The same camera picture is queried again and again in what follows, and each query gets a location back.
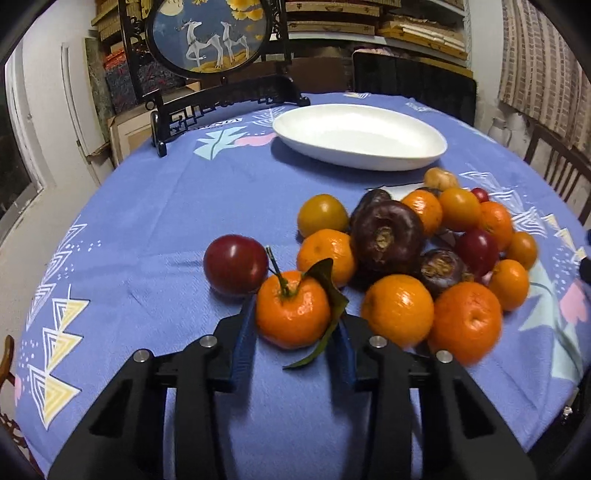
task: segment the green leaf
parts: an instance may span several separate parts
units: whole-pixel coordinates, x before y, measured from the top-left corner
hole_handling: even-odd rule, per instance
[[[284,369],[299,368],[308,365],[317,356],[324,352],[324,349],[326,348],[326,345],[329,342],[330,336],[333,334],[333,332],[336,329],[336,326],[339,324],[339,319],[341,315],[345,312],[345,308],[349,303],[349,299],[345,297],[332,283],[332,266],[332,258],[325,258],[324,260],[320,260],[319,262],[316,262],[314,265],[312,265],[310,269],[302,276],[302,280],[306,277],[312,277],[322,286],[322,288],[326,292],[330,304],[330,325],[324,332],[324,335],[322,336],[322,338],[316,345],[316,348],[314,348],[311,354],[309,354],[302,360],[299,360],[291,365],[283,367]]]

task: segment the round painting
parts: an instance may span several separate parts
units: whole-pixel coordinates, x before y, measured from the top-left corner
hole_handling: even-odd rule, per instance
[[[154,15],[152,39],[180,69],[232,69],[259,50],[267,17],[260,0],[164,0]]]

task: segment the pile of fruit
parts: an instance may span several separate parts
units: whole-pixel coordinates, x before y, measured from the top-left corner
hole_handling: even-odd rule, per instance
[[[527,298],[537,245],[483,189],[464,190],[440,168],[424,184],[400,202],[371,190],[350,217],[334,197],[312,197],[297,217],[297,271],[282,273],[270,249],[230,235],[207,249],[206,276],[225,294],[258,289],[256,321],[271,342],[293,349],[320,341],[291,367],[322,351],[347,303],[337,288],[352,281],[369,286],[361,316],[376,334],[402,348],[426,340],[472,365],[500,338],[503,311]],[[450,232],[453,247],[441,240]]]

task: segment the pink print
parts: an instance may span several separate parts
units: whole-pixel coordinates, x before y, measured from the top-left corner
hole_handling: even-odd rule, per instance
[[[574,325],[577,322],[586,322],[589,320],[587,311],[587,297],[583,291],[581,281],[577,278],[570,286],[566,295],[560,300],[560,311],[564,319]]]
[[[22,394],[22,381],[18,375],[14,376],[14,406],[18,405],[18,401],[21,399]]]
[[[257,137],[256,135],[252,135],[250,137],[242,137],[237,138],[234,140],[234,145],[239,147],[245,147],[246,145],[250,145],[251,147],[262,147],[263,145],[267,145],[276,137],[276,133],[263,135],[261,137]]]

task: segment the purple tablecloth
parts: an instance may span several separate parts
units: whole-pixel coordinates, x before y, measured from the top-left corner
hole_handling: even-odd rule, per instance
[[[518,230],[535,236],[540,261],[530,272],[528,299],[505,316],[501,341],[470,369],[530,447],[591,361],[589,305],[577,279],[582,227],[522,160],[443,113],[402,97],[334,93],[311,101],[379,106],[434,126],[449,143],[437,164],[463,186],[485,188],[510,210]],[[255,108],[208,115],[209,122],[227,120],[183,135],[166,158],[150,145],[134,152],[82,210],[48,264],[15,360],[17,420],[45,472],[134,350],[179,351],[237,311],[204,278],[203,253],[213,239],[252,236],[290,269],[297,212],[309,197],[330,193],[351,211],[365,189],[422,179],[424,170],[359,171],[299,155],[271,127],[295,107]],[[349,311],[359,313],[361,294],[345,293]],[[324,356],[306,369],[281,369],[302,356],[258,342],[250,381],[237,394],[216,397],[229,479],[359,478],[368,396],[331,386]],[[173,402],[170,394],[169,479]],[[420,460],[415,443],[415,473]]]

